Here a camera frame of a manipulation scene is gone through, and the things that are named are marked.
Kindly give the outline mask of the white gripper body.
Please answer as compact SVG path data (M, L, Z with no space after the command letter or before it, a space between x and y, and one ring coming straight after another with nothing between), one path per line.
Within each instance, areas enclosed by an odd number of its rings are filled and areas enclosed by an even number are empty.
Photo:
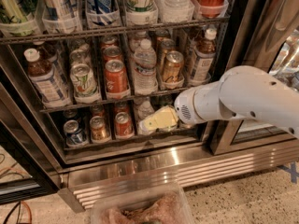
M191 87L181 92L174 102L181 121L194 125L224 118L224 106L219 98L220 83Z

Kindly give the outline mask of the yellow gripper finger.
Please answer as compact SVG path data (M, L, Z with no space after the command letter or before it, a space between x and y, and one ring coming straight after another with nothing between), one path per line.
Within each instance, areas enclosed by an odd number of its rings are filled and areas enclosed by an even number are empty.
M178 126L178 115L171 105L166 105L138 123L140 134L152 134L157 131L169 132Z

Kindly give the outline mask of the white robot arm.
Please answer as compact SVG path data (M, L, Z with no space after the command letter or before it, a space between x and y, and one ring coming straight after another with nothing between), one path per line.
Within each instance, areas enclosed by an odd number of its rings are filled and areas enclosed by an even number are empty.
M178 121L196 125L237 119L255 119L299 138L299 93L261 69L237 66L216 82L181 92L172 106L141 120L138 130L151 134Z

